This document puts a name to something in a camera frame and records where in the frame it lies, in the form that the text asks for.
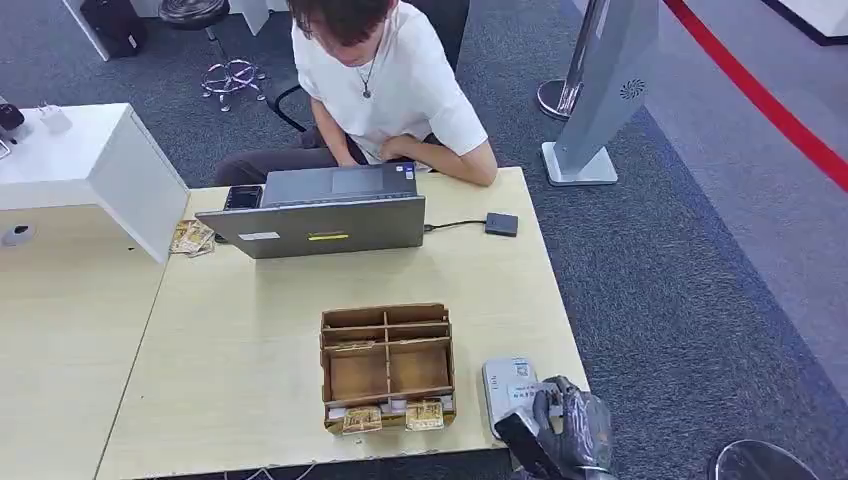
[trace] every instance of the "speaker grille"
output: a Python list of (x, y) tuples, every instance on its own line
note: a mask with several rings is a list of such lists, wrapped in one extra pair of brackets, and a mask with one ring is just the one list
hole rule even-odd
[(633, 100), (645, 93), (646, 88), (648, 88), (648, 85), (642, 79), (634, 78), (633, 80), (628, 80), (627, 83), (622, 85), (618, 94), (625, 100)]

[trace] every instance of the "power adapter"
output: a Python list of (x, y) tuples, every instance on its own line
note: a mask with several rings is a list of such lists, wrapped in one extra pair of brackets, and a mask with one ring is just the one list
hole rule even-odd
[(502, 237), (518, 236), (518, 217), (502, 213), (486, 215), (486, 233)]

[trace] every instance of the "cardboard box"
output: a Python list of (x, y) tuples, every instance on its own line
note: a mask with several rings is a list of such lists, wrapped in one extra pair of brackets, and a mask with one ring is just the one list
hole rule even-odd
[(324, 426), (341, 433), (349, 408), (376, 406), (383, 427), (406, 425), (406, 401), (440, 399), (456, 418), (453, 337), (442, 304), (324, 312)]

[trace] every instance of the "necklace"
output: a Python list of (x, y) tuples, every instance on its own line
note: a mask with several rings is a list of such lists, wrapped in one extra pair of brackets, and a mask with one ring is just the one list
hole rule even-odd
[(363, 77), (359, 69), (356, 70), (356, 73), (359, 74), (359, 79), (362, 80), (362, 84), (365, 86), (365, 90), (362, 91), (362, 96), (366, 99), (371, 98), (371, 89), (368, 88), (368, 82), (371, 81), (371, 74), (374, 73), (375, 63), (377, 63), (377, 57), (374, 57), (374, 60), (371, 62), (371, 68), (368, 69), (367, 77)]
[(359, 75), (359, 79), (362, 80), (362, 84), (365, 86), (365, 90), (362, 91), (362, 96), (365, 99), (371, 98), (371, 89), (368, 88), (368, 82), (371, 81), (371, 74), (374, 73), (374, 65), (377, 64), (377, 57), (380, 55), (380, 46), (383, 45), (383, 37), (385, 36), (385, 32), (383, 36), (380, 37), (380, 41), (377, 43), (377, 52), (374, 54), (374, 60), (371, 60), (371, 68), (368, 69), (368, 76), (363, 77), (362, 72), (359, 69), (356, 69), (356, 74)]

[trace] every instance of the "gloved hand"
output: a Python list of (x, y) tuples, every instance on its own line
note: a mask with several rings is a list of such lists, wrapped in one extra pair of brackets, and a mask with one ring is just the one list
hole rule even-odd
[[(533, 400), (533, 418), (539, 425), (536, 438), (560, 471), (579, 479), (607, 480), (612, 461), (612, 427), (604, 402), (582, 392), (567, 378), (551, 377), (543, 383), (555, 388), (539, 390)], [(562, 431), (550, 421), (551, 407), (562, 405)], [(533, 478), (524, 468), (513, 478)]]

